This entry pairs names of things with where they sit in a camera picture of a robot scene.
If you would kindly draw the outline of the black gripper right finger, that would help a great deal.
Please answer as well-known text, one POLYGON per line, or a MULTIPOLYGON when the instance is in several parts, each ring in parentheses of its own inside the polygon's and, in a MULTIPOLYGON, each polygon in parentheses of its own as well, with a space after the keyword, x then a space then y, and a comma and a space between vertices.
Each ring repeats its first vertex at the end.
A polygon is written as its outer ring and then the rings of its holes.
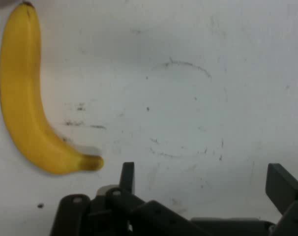
POLYGON ((281 213, 272 236, 298 236, 298 180, 281 164, 268 164, 266 195, 281 213))

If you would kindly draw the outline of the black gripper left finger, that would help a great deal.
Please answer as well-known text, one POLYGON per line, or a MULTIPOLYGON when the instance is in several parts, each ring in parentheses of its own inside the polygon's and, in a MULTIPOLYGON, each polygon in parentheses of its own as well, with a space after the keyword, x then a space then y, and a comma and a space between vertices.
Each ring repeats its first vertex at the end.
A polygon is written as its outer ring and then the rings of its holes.
POLYGON ((134 195, 135 166, 122 165, 119 185, 93 200, 83 194, 60 201, 52 236, 204 236, 206 232, 157 201, 134 195))

